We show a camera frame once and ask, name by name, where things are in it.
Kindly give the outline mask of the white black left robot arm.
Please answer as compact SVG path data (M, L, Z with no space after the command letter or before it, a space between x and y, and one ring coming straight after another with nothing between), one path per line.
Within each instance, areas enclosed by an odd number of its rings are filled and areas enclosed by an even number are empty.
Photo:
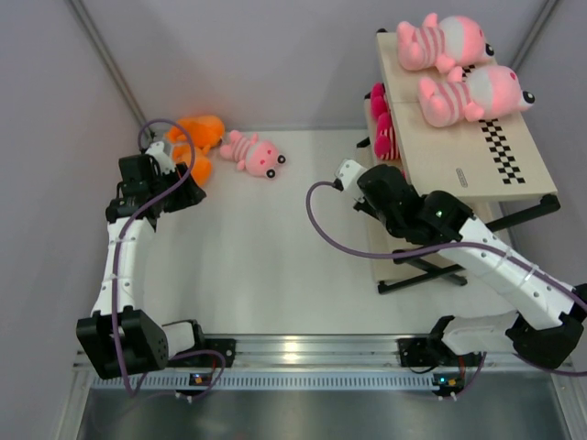
M105 209L108 251L99 296L76 336L103 380L201 364L207 344L195 320L159 324L144 311L147 259L162 214L195 206L205 192L184 163L153 149L118 162L121 181Z

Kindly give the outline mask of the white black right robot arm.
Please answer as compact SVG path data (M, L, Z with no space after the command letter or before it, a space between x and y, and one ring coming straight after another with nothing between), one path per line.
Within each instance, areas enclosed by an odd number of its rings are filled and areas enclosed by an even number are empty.
M444 191L421 196L388 165L366 169L348 160L338 177L359 208L391 236L431 247L511 304L510 313L441 318L427 342L437 363L471 352L513 352L554 370L578 345L586 318L580 289L555 280L514 251L460 199Z

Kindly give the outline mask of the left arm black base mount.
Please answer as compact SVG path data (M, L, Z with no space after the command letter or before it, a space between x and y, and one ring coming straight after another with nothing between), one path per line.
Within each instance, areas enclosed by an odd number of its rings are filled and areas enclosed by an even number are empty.
M184 350L172 357L168 368L197 368L211 369L221 366L221 355L226 366L230 368L234 362L237 340L234 338L212 337L198 343L194 347Z

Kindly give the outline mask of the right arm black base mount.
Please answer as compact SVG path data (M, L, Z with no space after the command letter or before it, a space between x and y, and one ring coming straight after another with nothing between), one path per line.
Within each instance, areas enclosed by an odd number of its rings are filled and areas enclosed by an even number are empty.
M397 346L402 367L446 367L453 364L451 351L438 339L401 338Z

